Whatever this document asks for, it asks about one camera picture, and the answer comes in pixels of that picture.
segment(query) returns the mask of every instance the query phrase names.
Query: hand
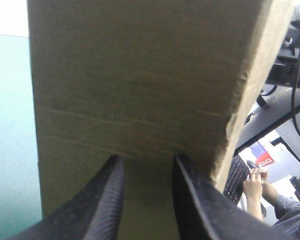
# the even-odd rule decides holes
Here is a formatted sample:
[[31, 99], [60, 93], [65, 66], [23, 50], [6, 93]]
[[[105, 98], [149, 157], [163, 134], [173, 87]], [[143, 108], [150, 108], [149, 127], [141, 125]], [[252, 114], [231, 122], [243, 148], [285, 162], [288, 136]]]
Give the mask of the hand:
[[262, 196], [261, 174], [250, 173], [250, 177], [243, 182], [243, 192], [247, 200], [260, 201]]
[[251, 178], [251, 174], [260, 174], [261, 175], [261, 184], [265, 184], [267, 182], [268, 179], [268, 170], [265, 168], [253, 168], [251, 169], [251, 171], [249, 172], [249, 177]]

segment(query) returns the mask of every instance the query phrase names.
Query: man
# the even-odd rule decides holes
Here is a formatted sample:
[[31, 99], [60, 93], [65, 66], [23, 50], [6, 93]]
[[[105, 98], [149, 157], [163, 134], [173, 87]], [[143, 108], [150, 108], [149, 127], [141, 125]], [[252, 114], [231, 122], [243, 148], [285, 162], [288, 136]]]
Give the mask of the man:
[[272, 227], [300, 239], [300, 202], [278, 194], [267, 178], [267, 170], [254, 168], [250, 171], [249, 178], [243, 183], [248, 213], [260, 221], [263, 220], [260, 208], [260, 199], [263, 196], [274, 206], [275, 216], [279, 219]]

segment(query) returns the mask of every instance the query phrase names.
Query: black cable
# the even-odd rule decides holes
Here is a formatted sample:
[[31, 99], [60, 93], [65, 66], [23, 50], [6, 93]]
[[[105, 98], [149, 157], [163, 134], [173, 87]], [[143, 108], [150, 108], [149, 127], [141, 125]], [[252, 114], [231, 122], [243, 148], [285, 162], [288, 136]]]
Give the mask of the black cable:
[[261, 96], [265, 97], [265, 96], [270, 96], [271, 94], [273, 94], [276, 90], [277, 90], [278, 86], [273, 86], [273, 88], [267, 92], [266, 94], [260, 94]]
[[298, 87], [298, 82], [299, 82], [299, 77], [300, 77], [300, 51], [299, 51], [299, 56], [298, 56], [298, 69], [297, 69], [297, 73], [296, 73], [296, 77], [295, 77], [295, 81], [294, 81], [294, 85], [292, 88], [292, 93], [291, 93], [291, 113], [292, 113], [292, 122], [293, 122], [293, 126], [296, 130], [296, 132], [298, 133], [299, 137], [300, 137], [300, 130], [298, 128], [298, 124], [297, 124], [297, 117], [296, 117], [296, 90]]

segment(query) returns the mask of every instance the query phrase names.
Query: red sign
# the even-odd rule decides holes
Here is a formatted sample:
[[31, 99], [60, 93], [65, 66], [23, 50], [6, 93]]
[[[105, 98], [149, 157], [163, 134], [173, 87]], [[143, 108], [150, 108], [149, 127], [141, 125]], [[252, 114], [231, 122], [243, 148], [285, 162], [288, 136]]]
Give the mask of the red sign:
[[273, 160], [273, 158], [269, 155], [269, 153], [266, 151], [264, 154], [259, 156], [257, 160], [255, 161], [255, 164], [259, 166], [259, 168], [267, 166], [269, 164], [273, 164], [276, 161]]

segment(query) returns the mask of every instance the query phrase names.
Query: green wall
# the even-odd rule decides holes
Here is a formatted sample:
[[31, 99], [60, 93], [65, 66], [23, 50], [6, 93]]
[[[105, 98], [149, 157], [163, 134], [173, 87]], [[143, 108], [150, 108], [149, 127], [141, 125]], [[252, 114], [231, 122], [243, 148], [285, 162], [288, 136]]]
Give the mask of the green wall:
[[29, 38], [0, 35], [0, 240], [41, 218]]

